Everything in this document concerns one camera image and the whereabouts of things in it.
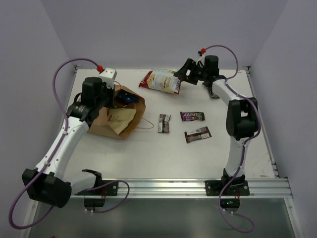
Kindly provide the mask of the blue snack bag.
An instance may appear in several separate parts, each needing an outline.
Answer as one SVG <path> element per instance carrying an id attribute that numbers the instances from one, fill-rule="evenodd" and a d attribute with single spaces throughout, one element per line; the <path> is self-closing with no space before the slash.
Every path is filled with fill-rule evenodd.
<path id="1" fill-rule="evenodd" d="M 139 99 L 134 94 L 130 94 L 125 91 L 119 91 L 116 95 L 116 100 L 123 103 L 123 104 L 130 104 L 130 103 L 138 103 Z"/>

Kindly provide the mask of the red snack packet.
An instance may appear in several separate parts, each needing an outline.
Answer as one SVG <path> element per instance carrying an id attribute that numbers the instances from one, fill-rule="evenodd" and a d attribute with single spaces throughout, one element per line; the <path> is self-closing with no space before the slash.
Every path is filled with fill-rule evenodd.
<path id="1" fill-rule="evenodd" d="M 175 71 L 170 69 L 150 70 L 139 83 L 139 87 L 179 94 L 181 80 L 175 77 L 174 73 Z"/>

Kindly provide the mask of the cream snack packet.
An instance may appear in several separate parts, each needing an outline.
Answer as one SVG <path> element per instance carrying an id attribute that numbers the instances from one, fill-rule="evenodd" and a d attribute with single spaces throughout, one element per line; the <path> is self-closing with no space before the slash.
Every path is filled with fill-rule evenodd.
<path id="1" fill-rule="evenodd" d="M 136 109 L 115 108 L 108 111 L 108 125 L 116 133 L 120 134 L 134 119 Z"/>

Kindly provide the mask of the brown paper bag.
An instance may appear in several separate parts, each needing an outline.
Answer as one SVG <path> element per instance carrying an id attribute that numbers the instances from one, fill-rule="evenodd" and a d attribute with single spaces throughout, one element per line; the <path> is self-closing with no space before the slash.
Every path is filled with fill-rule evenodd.
<path id="1" fill-rule="evenodd" d="M 129 125 L 123 130 L 122 133 L 116 134 L 111 127 L 108 125 L 108 111 L 112 108 L 102 108 L 99 111 L 99 116 L 97 119 L 94 120 L 93 124 L 91 125 L 90 129 L 88 130 L 89 133 L 105 136 L 105 137 L 111 137 L 115 139 L 126 139 L 135 129 L 140 129 L 139 123 L 143 119 L 144 112 L 146 110 L 146 104 L 145 99 L 138 95 L 137 93 L 133 92 L 129 88 L 125 86 L 115 86 L 115 97 L 119 91 L 125 91 L 130 94 L 134 94 L 138 97 L 139 102 L 138 103 L 130 103 L 130 104 L 123 104 L 119 101 L 114 100 L 114 108 L 130 108 L 130 109 L 136 109 L 136 114 L 134 116 L 134 119 L 129 123 Z"/>

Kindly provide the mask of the purple candy packet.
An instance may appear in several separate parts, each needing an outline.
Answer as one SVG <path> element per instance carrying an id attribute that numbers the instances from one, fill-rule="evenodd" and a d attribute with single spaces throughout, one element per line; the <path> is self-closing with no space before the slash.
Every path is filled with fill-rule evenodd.
<path id="1" fill-rule="evenodd" d="M 211 99 L 220 99 L 220 97 L 212 91 L 212 86 L 211 86 L 211 85 L 208 85 L 208 84 L 205 83 L 205 82 L 203 82 L 202 85 L 203 85 L 204 88 L 207 90 L 208 95 L 209 95 L 209 97 L 210 97 Z"/>

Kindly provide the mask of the purple M&M's packet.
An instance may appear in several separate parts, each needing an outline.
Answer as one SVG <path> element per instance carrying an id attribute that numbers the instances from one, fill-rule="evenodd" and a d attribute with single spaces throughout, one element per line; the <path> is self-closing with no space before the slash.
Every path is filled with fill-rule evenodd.
<path id="1" fill-rule="evenodd" d="M 182 121 L 205 120 L 204 112 L 180 112 L 180 116 Z"/>

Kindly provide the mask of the brown M&M's packet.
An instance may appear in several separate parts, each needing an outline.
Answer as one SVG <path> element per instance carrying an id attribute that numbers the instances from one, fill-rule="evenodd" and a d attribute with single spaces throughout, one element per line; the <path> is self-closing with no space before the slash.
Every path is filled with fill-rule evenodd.
<path id="1" fill-rule="evenodd" d="M 171 115 L 160 114 L 158 121 L 158 133 L 169 133 L 169 121 L 171 119 Z"/>
<path id="2" fill-rule="evenodd" d="M 192 132 L 184 132 L 186 143 L 191 143 L 193 141 L 198 141 L 202 139 L 211 138 L 211 132 L 207 126 L 200 127 Z"/>

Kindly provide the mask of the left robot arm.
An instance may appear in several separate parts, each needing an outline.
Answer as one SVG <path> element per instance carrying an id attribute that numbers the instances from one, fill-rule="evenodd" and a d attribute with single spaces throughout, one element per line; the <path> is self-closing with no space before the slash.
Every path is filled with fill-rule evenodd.
<path id="1" fill-rule="evenodd" d="M 101 174 L 82 170 L 73 178 L 65 178 L 68 162 L 84 134 L 99 116 L 100 109 L 114 106 L 115 76 L 87 77 L 82 92 L 77 94 L 66 113 L 62 129 L 44 158 L 34 169 L 26 169 L 22 180 L 29 198 L 62 208 L 72 195 L 102 191 Z"/>

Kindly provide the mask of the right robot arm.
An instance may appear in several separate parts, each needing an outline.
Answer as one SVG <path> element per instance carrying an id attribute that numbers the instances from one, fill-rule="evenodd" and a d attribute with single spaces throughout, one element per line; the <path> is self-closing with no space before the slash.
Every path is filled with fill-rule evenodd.
<path id="1" fill-rule="evenodd" d="M 194 85 L 202 81 L 210 93 L 227 105 L 225 127 L 230 136 L 229 157 L 221 179 L 205 182 L 207 195 L 233 195 L 243 190 L 247 186 L 244 171 L 247 149 L 251 138 L 260 130 L 256 98 L 239 95 L 228 85 L 228 79 L 219 73 L 217 56 L 206 56 L 204 61 L 198 62 L 187 59 L 174 76 Z"/>

